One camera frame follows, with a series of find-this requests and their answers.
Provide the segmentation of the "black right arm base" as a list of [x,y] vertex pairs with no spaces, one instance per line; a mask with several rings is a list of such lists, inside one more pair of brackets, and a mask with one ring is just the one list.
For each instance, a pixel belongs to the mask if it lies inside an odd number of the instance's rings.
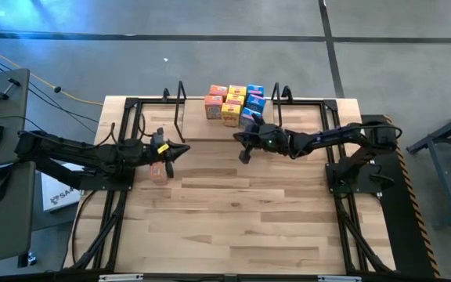
[[395,180],[381,174],[380,164],[366,163],[357,173],[344,176],[338,169],[340,164],[327,164],[326,175],[331,193],[369,193],[378,197],[382,192],[395,185]]

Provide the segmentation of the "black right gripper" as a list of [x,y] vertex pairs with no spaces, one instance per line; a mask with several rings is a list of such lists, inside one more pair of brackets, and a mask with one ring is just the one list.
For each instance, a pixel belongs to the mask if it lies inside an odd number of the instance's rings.
[[[233,138],[243,145],[252,145],[256,149],[265,150],[271,153],[288,155],[290,153],[289,137],[278,125],[263,124],[258,125],[256,132],[237,132]],[[251,159],[252,146],[246,146],[240,151],[240,161],[247,165]]]

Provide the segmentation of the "black desk caster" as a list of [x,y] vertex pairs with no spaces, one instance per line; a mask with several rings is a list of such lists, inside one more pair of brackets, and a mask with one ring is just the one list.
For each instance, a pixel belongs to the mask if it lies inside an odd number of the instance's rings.
[[17,257],[17,267],[18,268],[25,268],[28,266],[33,266],[37,263],[37,258],[36,256],[28,251],[22,255],[19,255]]

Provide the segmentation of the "silver metal table clamp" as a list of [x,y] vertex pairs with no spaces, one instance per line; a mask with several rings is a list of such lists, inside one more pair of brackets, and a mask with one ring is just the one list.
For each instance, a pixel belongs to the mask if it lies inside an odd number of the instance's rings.
[[100,275],[98,282],[142,282],[141,273],[117,273]]
[[353,276],[334,276],[334,275],[319,275],[318,282],[363,282],[361,277]]

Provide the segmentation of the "black metal shelf bracket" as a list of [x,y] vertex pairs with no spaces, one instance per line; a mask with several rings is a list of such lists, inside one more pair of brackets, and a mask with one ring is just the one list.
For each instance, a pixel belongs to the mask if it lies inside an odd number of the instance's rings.
[[179,126],[179,111],[180,111],[181,105],[183,105],[185,103],[186,99],[187,99],[187,96],[186,96],[186,90],[184,89],[184,84],[182,81],[179,81],[177,96],[175,98],[174,126],[175,126],[175,130],[178,133],[178,136],[182,143],[185,142],[185,139],[182,135],[182,130]]
[[281,110],[281,95],[280,95],[280,84],[278,82],[275,83],[272,91],[271,97],[272,103],[277,106],[278,113],[278,135],[280,136],[283,142],[286,141],[286,136],[283,130],[283,119],[282,119],[282,110]]

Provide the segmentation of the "white cardboard box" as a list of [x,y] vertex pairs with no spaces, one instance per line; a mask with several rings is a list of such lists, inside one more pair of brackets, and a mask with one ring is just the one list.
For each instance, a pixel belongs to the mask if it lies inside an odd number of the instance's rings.
[[81,191],[76,190],[57,179],[41,173],[42,207],[44,212],[64,208],[76,204],[81,197]]

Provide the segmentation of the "black hazard-striped floor mat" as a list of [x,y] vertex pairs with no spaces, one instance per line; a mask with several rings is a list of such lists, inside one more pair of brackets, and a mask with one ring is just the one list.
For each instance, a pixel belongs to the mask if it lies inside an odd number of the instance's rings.
[[399,147],[375,157],[381,174],[394,180],[380,199],[395,267],[401,274],[439,278],[441,276],[428,229],[420,212],[405,158]]

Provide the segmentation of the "dark grey desk top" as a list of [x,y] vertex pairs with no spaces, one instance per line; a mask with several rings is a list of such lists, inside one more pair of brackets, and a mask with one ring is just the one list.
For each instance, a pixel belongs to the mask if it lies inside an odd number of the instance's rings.
[[14,161],[14,149],[18,143],[18,132],[23,130],[30,71],[17,69],[0,72],[0,92],[9,86],[8,80],[13,78],[21,83],[19,88],[9,91],[8,100],[0,100],[0,125],[4,127],[0,141],[0,165]]
[[31,244],[35,163],[12,168],[0,200],[0,260],[23,255]]

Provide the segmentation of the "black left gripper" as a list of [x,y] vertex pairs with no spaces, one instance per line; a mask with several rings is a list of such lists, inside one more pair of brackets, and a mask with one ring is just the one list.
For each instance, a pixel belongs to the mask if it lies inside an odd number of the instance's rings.
[[163,162],[165,165],[165,170],[167,177],[169,179],[174,178],[173,161],[176,161],[184,153],[190,150],[190,145],[168,142],[169,149],[159,154],[155,148],[153,148],[150,143],[149,146],[144,147],[139,158],[139,165],[151,165],[157,162]]

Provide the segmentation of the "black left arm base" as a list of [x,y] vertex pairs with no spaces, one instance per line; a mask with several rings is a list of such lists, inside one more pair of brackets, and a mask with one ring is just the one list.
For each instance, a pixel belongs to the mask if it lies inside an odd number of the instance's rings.
[[132,189],[135,169],[127,168],[118,176],[108,176],[94,168],[77,171],[80,178],[80,190],[87,191],[129,191]]

